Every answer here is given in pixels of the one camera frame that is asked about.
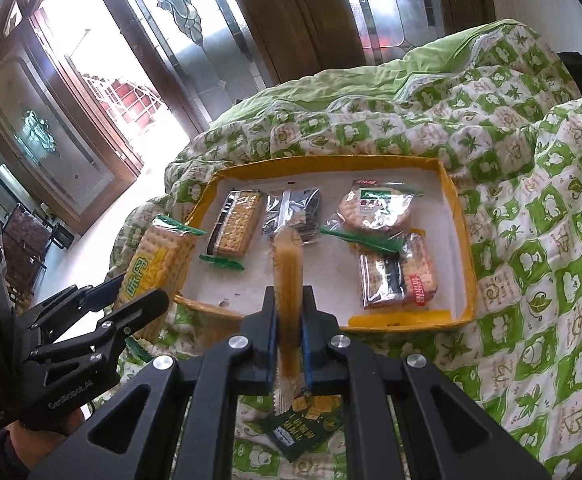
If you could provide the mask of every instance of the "green leaf pattern blanket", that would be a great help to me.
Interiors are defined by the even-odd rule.
[[[154,216],[185,219],[216,171],[333,153],[443,160],[464,207],[478,318],[455,332],[363,339],[390,356],[423,353],[565,478],[582,459],[582,97],[525,25],[467,30],[404,60],[325,71],[233,107],[168,166],[168,193],[128,217],[111,275],[126,269]],[[178,306],[146,347],[187,358],[199,330],[196,314]],[[122,382],[142,364],[125,352]],[[341,431],[289,463],[258,425],[270,409],[268,397],[239,403],[234,478],[345,478]]]

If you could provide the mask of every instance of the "silver bolt head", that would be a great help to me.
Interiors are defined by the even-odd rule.
[[[411,368],[424,368],[427,364],[427,358],[422,354],[409,354],[407,355],[407,364]]]
[[[234,335],[229,339],[229,346],[231,348],[239,349],[245,348],[249,344],[249,338],[244,335]]]
[[[169,368],[171,368],[173,366],[173,357],[171,357],[170,355],[158,355],[154,360],[153,360],[153,367],[157,368],[158,370],[168,370]]]
[[[351,344],[351,339],[344,334],[338,334],[331,338],[331,346],[335,348],[346,348]]]

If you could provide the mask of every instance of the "tiled floor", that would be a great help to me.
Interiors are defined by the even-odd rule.
[[[145,141],[142,150],[138,150],[145,161],[142,174],[84,236],[75,240],[68,250],[51,245],[36,303],[69,285],[98,285],[103,282],[113,241],[126,216],[146,200],[164,194],[164,169],[189,142],[188,138],[183,139],[181,128],[171,121],[174,119],[168,114],[159,128],[148,132],[147,139],[150,138],[151,142]],[[90,332],[101,316],[101,313],[86,314],[62,339]]]

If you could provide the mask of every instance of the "green snack bag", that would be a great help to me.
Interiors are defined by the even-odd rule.
[[[344,423],[340,396],[305,393],[281,415],[271,413],[260,426],[289,460],[295,462],[328,439]]]

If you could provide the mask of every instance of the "window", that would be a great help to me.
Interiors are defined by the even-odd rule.
[[[367,63],[400,59],[444,36],[440,0],[349,0]]]
[[[269,78],[236,0],[129,0],[154,47],[211,125]]]
[[[8,12],[7,23],[4,26],[4,37],[6,38],[21,21],[22,12],[20,11],[20,6],[18,6],[16,1],[13,1],[10,11]]]

